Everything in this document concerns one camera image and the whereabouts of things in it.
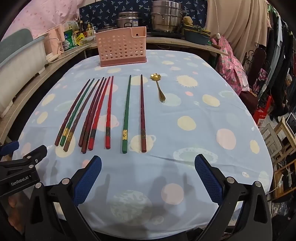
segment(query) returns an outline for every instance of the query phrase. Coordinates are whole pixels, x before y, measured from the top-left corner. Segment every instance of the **metal screw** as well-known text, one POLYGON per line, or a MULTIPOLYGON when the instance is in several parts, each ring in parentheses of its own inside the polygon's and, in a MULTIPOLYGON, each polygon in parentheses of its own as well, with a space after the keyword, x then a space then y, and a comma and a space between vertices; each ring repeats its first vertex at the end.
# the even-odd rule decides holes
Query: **metal screw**
POLYGON ((35 187, 36 187, 36 188, 41 188, 41 183, 37 183, 37 184, 35 185, 35 187))
POLYGON ((66 185, 70 182, 70 179, 69 178, 65 178, 62 180, 62 184, 66 185))
POLYGON ((228 178, 227 178, 227 182, 229 182, 229 183, 234 183, 234 178, 233 178, 233 177, 228 177, 228 178))
POLYGON ((255 182, 255 185, 256 185, 257 187, 261 187, 261 186, 262 186, 261 182, 259 182, 259 181, 256 181, 256 182, 255 182))

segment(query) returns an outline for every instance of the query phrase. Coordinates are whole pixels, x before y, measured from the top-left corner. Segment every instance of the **blue gripper pad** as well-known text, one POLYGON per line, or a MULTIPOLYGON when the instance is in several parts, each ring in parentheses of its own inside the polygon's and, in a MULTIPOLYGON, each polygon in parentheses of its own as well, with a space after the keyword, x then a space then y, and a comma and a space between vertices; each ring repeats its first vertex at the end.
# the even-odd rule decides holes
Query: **blue gripper pad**
POLYGON ((0 156, 5 156, 13 153, 20 147, 18 141, 10 142, 6 145, 0 146, 0 156))
POLYGON ((74 188, 73 202, 76 207, 84 203, 94 182, 102 170, 102 160, 98 156, 94 156, 85 168, 86 171, 82 178, 78 181, 74 188))
POLYGON ((212 202, 215 202, 220 206, 223 202, 223 188, 201 155, 196 156, 194 166, 212 202))

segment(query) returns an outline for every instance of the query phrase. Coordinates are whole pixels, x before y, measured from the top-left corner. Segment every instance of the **beige curtain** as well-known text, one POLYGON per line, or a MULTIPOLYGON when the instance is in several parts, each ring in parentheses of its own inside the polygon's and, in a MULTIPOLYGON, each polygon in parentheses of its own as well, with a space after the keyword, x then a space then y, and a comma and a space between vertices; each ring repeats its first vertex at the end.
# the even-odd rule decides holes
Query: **beige curtain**
MULTIPOLYGON (((266 0, 216 0, 219 33, 230 43, 234 56, 243 61, 245 52, 256 44, 266 46, 266 0)), ((218 33, 215 0, 208 0, 206 29, 212 37, 218 33)))

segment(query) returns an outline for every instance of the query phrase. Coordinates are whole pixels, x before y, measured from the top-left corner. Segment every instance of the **light blue tablecloth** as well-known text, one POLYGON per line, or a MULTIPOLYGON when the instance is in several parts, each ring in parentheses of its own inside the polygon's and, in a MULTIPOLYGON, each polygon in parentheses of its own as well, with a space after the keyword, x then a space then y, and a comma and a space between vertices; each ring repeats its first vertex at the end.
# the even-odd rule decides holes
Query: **light blue tablecloth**
POLYGON ((109 235, 154 239, 204 225, 217 209, 194 169, 202 153, 211 165, 240 183, 259 180, 267 192, 272 164, 264 140, 239 97, 200 57, 148 50, 147 63, 101 68, 99 57, 81 61, 48 92, 31 115, 14 159, 44 144, 47 157, 36 167, 45 185, 72 177, 93 155, 102 171, 79 209, 90 226, 109 235), (152 73, 161 74, 161 103, 152 73), (132 75, 127 154, 121 153, 125 99, 132 75), (140 75, 144 76, 147 153, 139 152, 140 75), (69 151, 54 142, 77 94, 90 78, 114 75, 111 149, 104 148, 107 96, 93 151, 81 153, 78 139, 91 100, 69 151))

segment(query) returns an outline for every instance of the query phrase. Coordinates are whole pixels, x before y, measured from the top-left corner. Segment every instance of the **green chopstick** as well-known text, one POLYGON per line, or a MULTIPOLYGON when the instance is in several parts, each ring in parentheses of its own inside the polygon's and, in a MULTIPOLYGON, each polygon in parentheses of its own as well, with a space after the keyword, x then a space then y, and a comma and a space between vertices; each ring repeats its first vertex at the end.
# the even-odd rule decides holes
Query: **green chopstick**
POLYGON ((124 122, 122 131, 122 153, 128 152, 128 109, 129 109, 129 96, 131 91, 131 75, 128 82, 128 92, 126 94, 126 110, 124 112, 124 122))
POLYGON ((83 99, 84 99, 84 97, 85 97, 87 91, 89 90, 90 86, 92 85, 93 81, 94 81, 94 79, 93 79, 93 80, 91 81, 91 83, 88 85, 88 87, 87 87, 86 90, 84 91, 83 95, 81 96, 79 102, 77 103, 77 105, 76 105, 76 107, 75 107, 75 110, 73 111, 73 113, 72 113, 72 115, 71 115, 71 117, 70 117, 70 119, 69 119, 69 122, 68 122, 68 124, 66 125, 66 128, 65 128, 65 130, 64 130, 63 136, 62 136, 62 138, 61 138, 61 142, 59 143, 60 146, 64 146, 65 141, 66 141, 66 138, 67 138, 67 135, 68 135, 69 130, 70 130, 70 128, 71 128, 72 122, 74 121, 74 117, 75 117, 75 115, 76 115, 76 113, 77 113, 77 111, 78 111, 78 109, 79 109, 79 107, 80 107, 80 105, 81 105, 81 103, 82 103, 82 101, 83 101, 83 99))

